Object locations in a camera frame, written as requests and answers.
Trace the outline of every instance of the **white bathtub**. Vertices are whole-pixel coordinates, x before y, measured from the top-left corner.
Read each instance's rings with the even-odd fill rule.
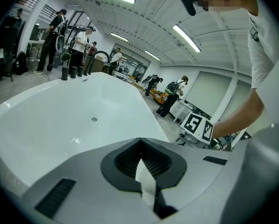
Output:
[[[136,137],[169,142],[134,86],[101,72],[44,83],[0,105],[0,181],[21,195],[71,156]]]

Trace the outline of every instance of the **white ceiling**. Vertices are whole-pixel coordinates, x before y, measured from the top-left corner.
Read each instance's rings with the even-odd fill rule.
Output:
[[[161,65],[209,66],[251,73],[249,21],[243,9],[210,13],[197,7],[197,14],[190,16],[180,0],[136,0],[135,4],[119,0],[74,2],[79,3],[99,31],[128,39],[139,54],[148,50],[159,57]],[[172,28],[176,24],[195,40],[200,53]]]

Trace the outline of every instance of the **white shirt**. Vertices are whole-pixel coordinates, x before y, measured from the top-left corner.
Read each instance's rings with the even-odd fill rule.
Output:
[[[120,57],[122,57],[121,52],[116,53],[116,54],[112,57],[112,59],[111,59],[111,62],[110,62],[110,63],[112,63],[112,62],[116,62],[116,61],[117,61]]]
[[[257,3],[258,16],[249,13],[250,28],[253,22],[259,38],[256,42],[248,31],[248,48],[252,63],[251,88],[259,87],[279,59],[279,24],[262,0],[257,0]]]
[[[179,88],[178,88],[178,91],[176,93],[176,94],[178,94],[180,96],[181,94],[180,94],[179,90],[183,89],[185,81],[183,81],[182,79],[177,80],[177,83],[179,83],[179,82],[183,82],[183,83],[179,84]]]
[[[85,32],[79,32],[79,33],[77,34],[77,36],[76,36],[76,40],[75,40],[73,49],[74,49],[74,50],[78,50],[78,51],[80,51],[80,52],[83,53],[83,52],[84,52],[85,46],[80,45],[79,43],[77,43],[77,38],[80,38],[80,39],[81,39],[81,42],[86,43],[88,37],[89,37],[89,35],[85,35]]]

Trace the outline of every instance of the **floor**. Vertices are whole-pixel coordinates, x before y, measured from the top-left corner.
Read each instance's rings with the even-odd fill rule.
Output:
[[[14,81],[12,82],[10,78],[4,77],[0,81],[0,104],[34,86],[61,77],[62,66],[59,66],[57,69],[53,69],[50,74],[46,73],[46,70],[44,70],[42,75],[33,74],[33,71],[36,70],[36,68],[37,62],[30,63],[29,72],[25,72],[20,76],[14,75]],[[141,92],[141,95],[143,96],[150,110],[154,113],[155,118],[159,122],[169,141],[173,142],[178,137],[179,131],[181,129],[180,124],[173,122],[174,118],[170,113],[166,116],[166,118],[162,118],[161,116],[159,116],[156,113],[156,110],[158,109],[160,104],[152,97],[145,96],[144,92]]]

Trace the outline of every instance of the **black cylinder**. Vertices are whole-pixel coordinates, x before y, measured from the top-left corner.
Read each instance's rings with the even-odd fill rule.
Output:
[[[78,76],[78,77],[82,77],[82,71],[83,71],[83,67],[82,67],[82,66],[79,66],[79,67],[77,68],[77,76]]]
[[[63,73],[62,73],[61,79],[68,80],[69,67],[63,67],[62,72]]]
[[[73,66],[72,67],[72,72],[71,72],[71,78],[76,78],[76,72],[77,72],[77,67]]]

